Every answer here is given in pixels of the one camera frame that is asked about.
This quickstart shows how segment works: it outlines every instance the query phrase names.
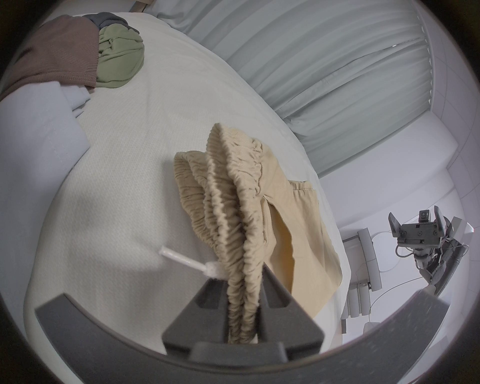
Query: light blue fabric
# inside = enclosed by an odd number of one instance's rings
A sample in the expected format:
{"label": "light blue fabric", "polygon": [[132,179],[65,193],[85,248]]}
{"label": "light blue fabric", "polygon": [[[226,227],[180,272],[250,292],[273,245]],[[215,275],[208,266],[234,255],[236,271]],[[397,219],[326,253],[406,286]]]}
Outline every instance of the light blue fabric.
{"label": "light blue fabric", "polygon": [[430,54],[409,0],[172,0],[147,12],[229,63],[320,176],[430,107]]}
{"label": "light blue fabric", "polygon": [[24,85],[0,102],[0,292],[23,335],[45,215],[90,146],[74,117],[89,98],[84,87],[49,82]]}

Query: gray curtain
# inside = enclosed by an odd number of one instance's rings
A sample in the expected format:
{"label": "gray curtain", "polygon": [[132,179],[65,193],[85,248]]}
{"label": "gray curtain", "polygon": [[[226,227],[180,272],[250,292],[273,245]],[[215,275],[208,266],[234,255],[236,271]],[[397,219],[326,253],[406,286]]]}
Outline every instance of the gray curtain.
{"label": "gray curtain", "polygon": [[236,70],[319,176],[430,107],[430,54],[409,0],[170,0],[147,12]]}

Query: folded green cloth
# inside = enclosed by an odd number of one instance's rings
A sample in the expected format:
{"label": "folded green cloth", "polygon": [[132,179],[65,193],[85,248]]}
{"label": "folded green cloth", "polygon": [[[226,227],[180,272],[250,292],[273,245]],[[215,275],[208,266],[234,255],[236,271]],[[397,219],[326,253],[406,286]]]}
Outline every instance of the folded green cloth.
{"label": "folded green cloth", "polygon": [[144,64],[145,46],[138,33],[122,24],[102,28],[98,39],[96,86],[118,88],[127,84]]}

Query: white bed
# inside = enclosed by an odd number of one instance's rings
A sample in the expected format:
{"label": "white bed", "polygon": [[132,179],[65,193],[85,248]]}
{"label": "white bed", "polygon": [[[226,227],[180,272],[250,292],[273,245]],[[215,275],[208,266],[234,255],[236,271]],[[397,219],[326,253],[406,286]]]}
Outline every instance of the white bed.
{"label": "white bed", "polygon": [[204,283],[181,265],[160,265],[166,245],[201,261],[215,255],[194,235],[173,177],[177,151],[205,150],[216,122],[273,150],[291,180],[309,180],[339,255],[343,281],[315,317],[327,350],[340,322],[350,267],[332,212],[305,151],[286,124],[223,60],[155,17],[119,13],[140,31],[145,61],[123,87],[99,88],[78,121],[90,149],[57,193],[40,236],[24,306],[29,342],[66,383],[79,383],[34,309],[67,292],[101,322],[164,352],[162,331]]}

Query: navy cloth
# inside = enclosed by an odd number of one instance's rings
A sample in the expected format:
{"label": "navy cloth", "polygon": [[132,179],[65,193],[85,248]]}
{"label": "navy cloth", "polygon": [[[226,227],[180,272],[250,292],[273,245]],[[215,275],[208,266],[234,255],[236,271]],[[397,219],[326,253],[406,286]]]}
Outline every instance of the navy cloth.
{"label": "navy cloth", "polygon": [[99,30],[111,24],[122,24],[128,29],[133,29],[136,33],[140,34],[140,32],[138,32],[135,28],[130,27],[124,18],[114,15],[110,12],[92,13],[89,15],[84,15],[84,17],[91,20]]}

